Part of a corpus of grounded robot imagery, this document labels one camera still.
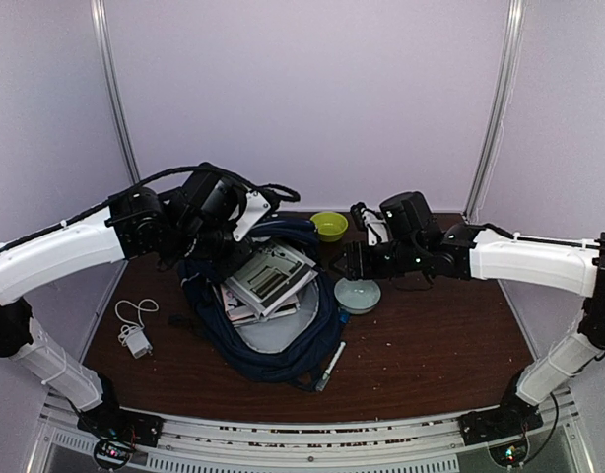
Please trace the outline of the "black white photo magazine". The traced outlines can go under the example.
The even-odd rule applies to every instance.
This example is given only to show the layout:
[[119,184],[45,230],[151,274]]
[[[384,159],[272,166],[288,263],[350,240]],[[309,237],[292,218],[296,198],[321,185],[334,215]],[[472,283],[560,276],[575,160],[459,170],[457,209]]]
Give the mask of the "black white photo magazine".
[[318,274],[301,251],[274,239],[265,242],[225,285],[259,316],[268,316]]

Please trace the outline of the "white book pink flowers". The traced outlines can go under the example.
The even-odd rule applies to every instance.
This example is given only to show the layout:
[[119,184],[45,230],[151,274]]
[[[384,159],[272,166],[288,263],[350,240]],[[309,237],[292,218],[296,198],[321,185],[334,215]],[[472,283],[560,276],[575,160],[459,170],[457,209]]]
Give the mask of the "white book pink flowers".
[[238,299],[227,286],[222,285],[220,292],[225,314],[233,326],[267,322],[272,319],[292,315],[300,309],[298,296],[293,295],[287,298],[274,311],[268,314],[260,314]]

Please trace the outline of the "navy blue student backpack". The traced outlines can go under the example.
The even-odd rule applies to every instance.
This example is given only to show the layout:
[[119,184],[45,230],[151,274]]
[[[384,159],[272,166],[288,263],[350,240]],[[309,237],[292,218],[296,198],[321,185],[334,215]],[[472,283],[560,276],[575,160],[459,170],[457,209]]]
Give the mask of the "navy blue student backpack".
[[239,328],[225,314],[224,280],[212,264],[183,260],[177,272],[202,332],[236,371],[252,381],[316,389],[321,362],[338,347],[346,322],[326,271],[302,288],[296,313]]

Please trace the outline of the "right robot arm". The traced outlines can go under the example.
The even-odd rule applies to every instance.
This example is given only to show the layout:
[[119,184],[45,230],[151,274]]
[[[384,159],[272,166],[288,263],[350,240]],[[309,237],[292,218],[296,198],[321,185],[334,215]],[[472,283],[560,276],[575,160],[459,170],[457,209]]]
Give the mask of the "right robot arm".
[[392,196],[378,211],[350,210],[364,241],[343,246],[330,268],[350,280],[420,272],[427,279],[510,280],[584,298],[582,319],[548,354],[514,376],[498,407],[459,419],[467,445],[521,435],[542,426],[539,405],[605,353],[605,232],[596,239],[554,239],[510,233],[493,224],[440,228],[423,193]]

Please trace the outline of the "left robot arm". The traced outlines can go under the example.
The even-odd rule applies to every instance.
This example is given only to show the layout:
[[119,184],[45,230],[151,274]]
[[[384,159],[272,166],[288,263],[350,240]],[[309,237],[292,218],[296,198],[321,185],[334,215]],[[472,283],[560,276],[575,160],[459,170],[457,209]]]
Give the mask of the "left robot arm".
[[128,445],[136,429],[113,384],[55,342],[33,316],[30,291],[88,268],[148,254],[172,268],[183,259],[233,272],[251,248],[249,232],[300,195],[257,185],[209,163],[160,171],[82,213],[0,243],[0,358],[20,363],[70,402],[98,439]]

